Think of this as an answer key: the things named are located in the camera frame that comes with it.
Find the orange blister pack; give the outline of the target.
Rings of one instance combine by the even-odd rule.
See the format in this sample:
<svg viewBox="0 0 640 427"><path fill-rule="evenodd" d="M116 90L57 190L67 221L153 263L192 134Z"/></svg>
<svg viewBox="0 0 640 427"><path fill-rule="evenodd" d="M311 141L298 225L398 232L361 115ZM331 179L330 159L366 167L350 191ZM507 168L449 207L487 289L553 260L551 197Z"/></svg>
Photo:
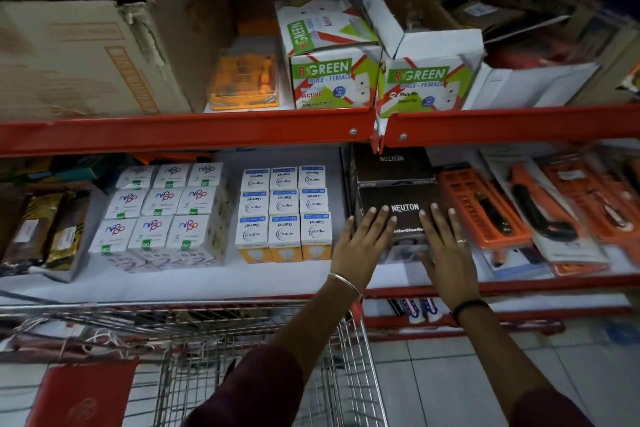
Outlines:
<svg viewBox="0 0 640 427"><path fill-rule="evenodd" d="M278 107L278 62L274 53L226 52L209 84L213 112Z"/></svg>

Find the black box with picture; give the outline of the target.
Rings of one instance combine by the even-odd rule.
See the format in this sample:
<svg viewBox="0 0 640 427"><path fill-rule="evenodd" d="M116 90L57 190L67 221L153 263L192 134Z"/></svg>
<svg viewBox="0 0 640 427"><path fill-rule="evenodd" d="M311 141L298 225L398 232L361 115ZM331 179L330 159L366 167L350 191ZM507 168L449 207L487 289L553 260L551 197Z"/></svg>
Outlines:
<svg viewBox="0 0 640 427"><path fill-rule="evenodd" d="M449 202L437 183L360 188L356 192L353 215L357 225L371 207L381 210L387 205L389 216L397 217L394 235L379 264L420 262L420 255L428 251L429 245L419 211L429 212L434 203L447 215Z"/></svg>

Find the closed green white box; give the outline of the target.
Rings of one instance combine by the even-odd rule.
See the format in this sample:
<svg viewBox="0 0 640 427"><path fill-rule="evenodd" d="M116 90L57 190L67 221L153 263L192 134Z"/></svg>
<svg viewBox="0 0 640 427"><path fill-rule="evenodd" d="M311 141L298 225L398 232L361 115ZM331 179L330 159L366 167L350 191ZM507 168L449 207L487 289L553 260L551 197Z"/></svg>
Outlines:
<svg viewBox="0 0 640 427"><path fill-rule="evenodd" d="M372 107L382 46L348 0L275 2L296 109Z"/></svg>

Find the person's right forearm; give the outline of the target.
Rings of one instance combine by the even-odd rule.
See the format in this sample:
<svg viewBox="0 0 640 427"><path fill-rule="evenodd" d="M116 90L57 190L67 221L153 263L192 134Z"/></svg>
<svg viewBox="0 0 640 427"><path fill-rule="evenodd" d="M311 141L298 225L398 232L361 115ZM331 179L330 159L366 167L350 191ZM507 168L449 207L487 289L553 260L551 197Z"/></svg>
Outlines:
<svg viewBox="0 0 640 427"><path fill-rule="evenodd" d="M467 310L460 319L509 427L595 427L503 330L492 310Z"/></svg>

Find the stack of pink-print bulb boxes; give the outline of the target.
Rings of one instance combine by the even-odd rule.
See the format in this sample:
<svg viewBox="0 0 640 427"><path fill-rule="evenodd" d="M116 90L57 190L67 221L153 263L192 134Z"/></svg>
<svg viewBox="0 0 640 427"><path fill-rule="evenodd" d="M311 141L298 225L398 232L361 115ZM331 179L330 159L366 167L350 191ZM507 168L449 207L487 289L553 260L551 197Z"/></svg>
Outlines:
<svg viewBox="0 0 640 427"><path fill-rule="evenodd" d="M221 162L124 169L88 250L129 274L222 266L232 197Z"/></svg>

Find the person's left hand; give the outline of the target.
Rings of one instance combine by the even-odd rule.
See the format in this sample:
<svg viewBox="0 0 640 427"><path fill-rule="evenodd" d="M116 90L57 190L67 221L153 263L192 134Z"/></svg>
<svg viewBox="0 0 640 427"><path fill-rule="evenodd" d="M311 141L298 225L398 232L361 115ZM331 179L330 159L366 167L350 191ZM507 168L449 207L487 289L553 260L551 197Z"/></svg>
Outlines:
<svg viewBox="0 0 640 427"><path fill-rule="evenodd" d="M390 207L383 205L378 211L380 235L376 242L363 242L362 220L356 224L349 216L333 248L330 272L351 281L363 294L383 252L387 249L397 224L397 217L390 215Z"/></svg>

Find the orange carded tool pack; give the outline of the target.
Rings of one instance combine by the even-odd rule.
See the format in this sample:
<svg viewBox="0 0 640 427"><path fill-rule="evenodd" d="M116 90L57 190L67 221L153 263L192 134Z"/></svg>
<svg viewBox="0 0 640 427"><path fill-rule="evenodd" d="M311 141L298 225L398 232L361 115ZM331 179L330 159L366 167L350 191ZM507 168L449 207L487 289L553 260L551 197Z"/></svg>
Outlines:
<svg viewBox="0 0 640 427"><path fill-rule="evenodd" d="M617 245L629 255L640 253L640 212L612 190L584 157L560 155L539 164L602 244Z"/></svg>

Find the white blue small packs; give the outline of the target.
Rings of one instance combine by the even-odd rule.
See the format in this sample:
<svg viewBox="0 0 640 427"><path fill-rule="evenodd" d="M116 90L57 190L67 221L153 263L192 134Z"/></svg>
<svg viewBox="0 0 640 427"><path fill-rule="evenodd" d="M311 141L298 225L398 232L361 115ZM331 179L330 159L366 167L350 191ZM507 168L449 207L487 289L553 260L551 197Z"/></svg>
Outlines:
<svg viewBox="0 0 640 427"><path fill-rule="evenodd" d="M441 308L433 298L408 298L399 300L409 325L437 323L443 316Z"/></svg>

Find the red paper bag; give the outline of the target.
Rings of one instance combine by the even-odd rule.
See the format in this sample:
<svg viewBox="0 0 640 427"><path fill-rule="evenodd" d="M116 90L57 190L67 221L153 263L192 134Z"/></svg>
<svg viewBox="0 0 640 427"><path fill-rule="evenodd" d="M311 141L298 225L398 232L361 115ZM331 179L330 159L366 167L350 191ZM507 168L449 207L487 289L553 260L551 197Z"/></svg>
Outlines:
<svg viewBox="0 0 640 427"><path fill-rule="evenodd" d="M24 427L122 427L140 359L50 368Z"/></svg>

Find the white carded orange tool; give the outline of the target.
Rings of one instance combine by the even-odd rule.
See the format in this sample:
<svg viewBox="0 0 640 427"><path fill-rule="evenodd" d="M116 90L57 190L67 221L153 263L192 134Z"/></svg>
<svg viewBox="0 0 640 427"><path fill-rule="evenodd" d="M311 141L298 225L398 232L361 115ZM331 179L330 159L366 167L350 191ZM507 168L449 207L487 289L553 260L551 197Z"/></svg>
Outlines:
<svg viewBox="0 0 640 427"><path fill-rule="evenodd" d="M549 264L609 266L602 247L531 156L511 145L483 146L479 151Z"/></svg>

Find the green teal packets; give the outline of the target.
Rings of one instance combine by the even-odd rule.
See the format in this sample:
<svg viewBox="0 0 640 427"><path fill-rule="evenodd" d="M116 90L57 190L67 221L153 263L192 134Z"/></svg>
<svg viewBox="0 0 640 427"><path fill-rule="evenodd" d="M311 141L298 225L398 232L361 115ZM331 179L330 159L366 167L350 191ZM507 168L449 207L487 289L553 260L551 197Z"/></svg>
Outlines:
<svg viewBox="0 0 640 427"><path fill-rule="evenodd" d="M0 158L0 189L98 181L116 172L125 159L124 153Z"/></svg>

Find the worn brown cardboard box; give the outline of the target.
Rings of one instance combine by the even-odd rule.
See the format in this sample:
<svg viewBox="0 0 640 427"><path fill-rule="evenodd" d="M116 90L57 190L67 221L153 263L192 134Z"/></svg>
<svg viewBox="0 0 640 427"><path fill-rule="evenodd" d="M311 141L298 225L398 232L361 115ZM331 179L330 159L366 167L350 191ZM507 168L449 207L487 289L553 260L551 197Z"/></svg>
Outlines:
<svg viewBox="0 0 640 427"><path fill-rule="evenodd" d="M517 0L567 15L561 32L599 70L570 100L572 106L640 101L640 0Z"/></svg>

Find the person's right hand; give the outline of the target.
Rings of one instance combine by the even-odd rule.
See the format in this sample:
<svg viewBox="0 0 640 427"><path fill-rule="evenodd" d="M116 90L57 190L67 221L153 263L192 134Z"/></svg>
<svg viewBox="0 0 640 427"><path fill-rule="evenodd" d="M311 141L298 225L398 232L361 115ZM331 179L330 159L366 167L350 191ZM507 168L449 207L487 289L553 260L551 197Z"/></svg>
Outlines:
<svg viewBox="0 0 640 427"><path fill-rule="evenodd" d="M481 299L481 294L476 264L455 209L448 208L446 216L451 227L450 243L442 243L431 208L429 212L419 212L429 245L421 259L432 286L452 311L461 302Z"/></svg>

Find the black wristband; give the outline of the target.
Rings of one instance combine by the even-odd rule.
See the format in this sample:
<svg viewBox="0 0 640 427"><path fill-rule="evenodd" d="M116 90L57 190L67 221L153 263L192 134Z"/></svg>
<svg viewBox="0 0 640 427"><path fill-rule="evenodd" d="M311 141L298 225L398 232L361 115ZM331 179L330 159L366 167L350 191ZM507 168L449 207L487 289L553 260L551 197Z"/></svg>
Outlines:
<svg viewBox="0 0 640 427"><path fill-rule="evenodd" d="M473 300L467 300L464 302L461 302L460 304L456 305L451 312L452 318L454 319L456 325L458 327L462 327L461 324L461 315L463 312L466 312L467 310L473 310L473 309L489 309L491 310L490 305L485 302L482 299L473 299Z"/></svg>

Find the large brown cardboard box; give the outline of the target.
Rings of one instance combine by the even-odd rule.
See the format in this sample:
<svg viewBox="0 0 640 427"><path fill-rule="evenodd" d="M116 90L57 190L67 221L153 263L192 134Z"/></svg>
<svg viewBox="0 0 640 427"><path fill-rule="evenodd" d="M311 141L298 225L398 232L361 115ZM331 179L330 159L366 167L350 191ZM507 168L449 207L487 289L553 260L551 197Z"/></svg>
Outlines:
<svg viewBox="0 0 640 427"><path fill-rule="evenodd" d="M236 0L0 0L0 122L201 113Z"/></svg>

